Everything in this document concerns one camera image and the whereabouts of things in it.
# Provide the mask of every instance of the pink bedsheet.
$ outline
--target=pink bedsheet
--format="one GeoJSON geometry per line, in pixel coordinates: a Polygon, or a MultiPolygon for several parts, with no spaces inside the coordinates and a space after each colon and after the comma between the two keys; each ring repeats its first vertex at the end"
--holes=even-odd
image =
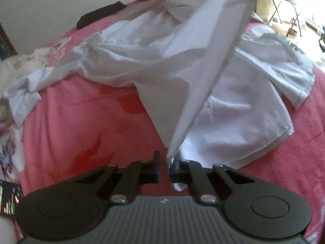
{"type": "MultiPolygon", "coordinates": [[[[112,17],[84,29],[66,33],[72,40],[51,59],[54,64],[72,46],[106,28],[112,17]]],[[[254,25],[248,25],[247,31],[254,25]]],[[[325,74],[316,81],[303,106],[295,110],[285,100],[295,133],[278,148],[241,170],[288,188],[309,201],[312,222],[305,237],[317,243],[325,207],[325,74]]],[[[162,182],[145,185],[145,195],[181,195],[167,180],[166,149],[147,115],[136,88],[113,88],[72,75],[43,90],[42,100],[24,123],[22,141],[26,168],[20,173],[23,191],[34,190],[74,177],[99,166],[126,167],[162,153],[162,182]]]]}

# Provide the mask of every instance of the white wall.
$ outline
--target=white wall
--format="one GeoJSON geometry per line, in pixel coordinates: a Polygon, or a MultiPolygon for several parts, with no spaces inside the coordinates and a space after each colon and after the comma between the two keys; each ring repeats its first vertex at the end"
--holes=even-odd
{"type": "Polygon", "coordinates": [[[82,15],[117,1],[0,0],[0,23],[18,53],[32,53],[75,27],[82,15]]]}

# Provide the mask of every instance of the floor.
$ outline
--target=floor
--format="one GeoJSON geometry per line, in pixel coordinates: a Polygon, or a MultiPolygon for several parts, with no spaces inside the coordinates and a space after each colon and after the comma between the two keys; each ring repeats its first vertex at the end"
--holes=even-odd
{"type": "MultiPolygon", "coordinates": [[[[291,24],[274,23],[274,26],[271,26],[276,32],[286,36],[288,29],[291,27],[291,24]]],[[[325,69],[325,60],[322,60],[323,53],[319,46],[318,40],[320,35],[318,35],[314,30],[309,27],[301,29],[302,37],[300,37],[299,28],[294,26],[294,30],[297,31],[297,36],[289,35],[288,38],[295,43],[306,55],[318,65],[323,66],[325,69]]]]}

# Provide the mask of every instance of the white cloth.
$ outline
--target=white cloth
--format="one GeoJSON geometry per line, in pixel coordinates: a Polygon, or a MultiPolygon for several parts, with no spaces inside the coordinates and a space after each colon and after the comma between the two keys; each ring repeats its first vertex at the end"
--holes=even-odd
{"type": "MultiPolygon", "coordinates": [[[[279,89],[292,91],[285,91],[284,78],[262,58],[267,41],[242,38],[231,58],[254,1],[151,0],[119,14],[113,25],[73,48],[55,67],[37,70],[7,88],[16,123],[22,125],[40,100],[37,91],[78,73],[114,87],[135,85],[168,148],[169,162],[192,126],[182,146],[184,158],[205,167],[248,163],[293,131],[278,94],[279,89]],[[254,51],[256,44],[262,56],[254,51]],[[271,80],[280,81],[277,89],[271,80]],[[211,92],[211,109],[206,104],[201,112],[211,92]]],[[[275,48],[284,47],[273,42],[275,48]]]]}

